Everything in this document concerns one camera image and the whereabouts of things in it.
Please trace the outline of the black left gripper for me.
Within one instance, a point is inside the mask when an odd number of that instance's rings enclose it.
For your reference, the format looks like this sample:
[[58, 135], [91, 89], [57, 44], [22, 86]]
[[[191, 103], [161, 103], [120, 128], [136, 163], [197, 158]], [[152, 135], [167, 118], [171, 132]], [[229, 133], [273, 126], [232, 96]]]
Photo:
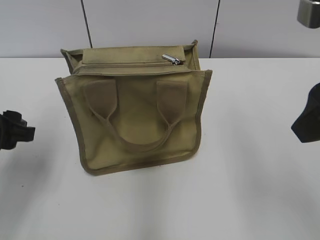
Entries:
[[0, 115], [0, 149], [12, 150], [18, 142], [32, 142], [35, 127], [28, 126], [17, 111], [6, 110]]

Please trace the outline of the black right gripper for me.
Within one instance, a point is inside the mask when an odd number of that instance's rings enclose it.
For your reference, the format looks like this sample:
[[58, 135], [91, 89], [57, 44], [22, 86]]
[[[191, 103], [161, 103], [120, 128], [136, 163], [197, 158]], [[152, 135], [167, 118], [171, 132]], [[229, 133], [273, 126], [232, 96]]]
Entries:
[[301, 143], [312, 143], [320, 140], [319, 83], [309, 91], [305, 108], [292, 124], [291, 130]]

